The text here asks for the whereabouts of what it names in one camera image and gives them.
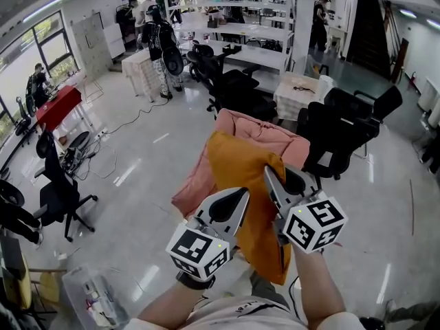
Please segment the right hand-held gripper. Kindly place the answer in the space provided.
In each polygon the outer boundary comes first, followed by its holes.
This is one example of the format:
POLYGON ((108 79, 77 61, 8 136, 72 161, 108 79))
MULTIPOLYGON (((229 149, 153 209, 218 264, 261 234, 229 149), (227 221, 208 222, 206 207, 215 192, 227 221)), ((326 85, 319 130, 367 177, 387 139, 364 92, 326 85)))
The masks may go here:
POLYGON ((278 209, 274 231, 281 245, 290 243, 310 254, 336 242, 348 217, 308 173, 286 166, 285 187, 270 166, 265 166, 263 177, 269 198, 278 209))

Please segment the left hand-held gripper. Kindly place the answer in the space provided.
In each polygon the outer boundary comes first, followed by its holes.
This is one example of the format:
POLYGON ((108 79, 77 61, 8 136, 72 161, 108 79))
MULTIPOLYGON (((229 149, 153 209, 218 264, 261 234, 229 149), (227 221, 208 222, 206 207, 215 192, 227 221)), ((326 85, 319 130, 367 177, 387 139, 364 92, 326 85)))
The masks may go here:
POLYGON ((218 212, 219 220, 198 214, 177 226, 166 247, 175 266, 197 281, 209 281, 234 256, 249 200, 245 187, 227 188, 204 199, 201 209, 218 212))

